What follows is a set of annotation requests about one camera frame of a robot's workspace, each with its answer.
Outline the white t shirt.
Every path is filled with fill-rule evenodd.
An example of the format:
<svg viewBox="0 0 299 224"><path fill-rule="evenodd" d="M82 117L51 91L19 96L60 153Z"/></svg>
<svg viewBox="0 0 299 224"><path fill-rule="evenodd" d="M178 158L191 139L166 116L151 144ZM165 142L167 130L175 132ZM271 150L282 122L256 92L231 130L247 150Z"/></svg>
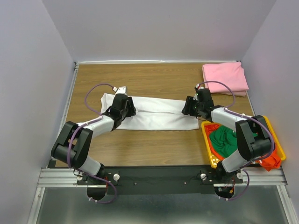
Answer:
<svg viewBox="0 0 299 224"><path fill-rule="evenodd" d="M199 129L195 117L182 114L183 100L132 97L136 115L125 118L119 130L186 131Z"/></svg>

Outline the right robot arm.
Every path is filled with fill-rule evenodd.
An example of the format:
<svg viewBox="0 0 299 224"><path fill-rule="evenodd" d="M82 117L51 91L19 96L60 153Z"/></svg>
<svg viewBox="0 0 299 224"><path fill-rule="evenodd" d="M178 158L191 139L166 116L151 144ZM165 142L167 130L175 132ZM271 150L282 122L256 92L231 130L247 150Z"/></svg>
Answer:
<svg viewBox="0 0 299 224"><path fill-rule="evenodd" d="M240 169L272 154L275 142L263 116L251 117L214 105L207 88L196 87L195 91L194 97L186 98L182 113L219 123L236 133L237 150L217 163L214 171L217 181L225 183Z"/></svg>

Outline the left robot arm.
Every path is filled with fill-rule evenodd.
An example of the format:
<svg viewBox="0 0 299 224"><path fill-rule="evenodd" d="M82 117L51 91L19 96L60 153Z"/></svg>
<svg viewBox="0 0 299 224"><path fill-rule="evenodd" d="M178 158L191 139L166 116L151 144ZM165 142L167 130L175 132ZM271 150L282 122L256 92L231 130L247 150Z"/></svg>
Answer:
<svg viewBox="0 0 299 224"><path fill-rule="evenodd" d="M61 129L51 156L70 168L83 171L93 184L105 176L105 166L88 155L92 139L118 128L125 118L136 115L132 97L116 94L112 105L98 118L83 123L68 121Z"/></svg>

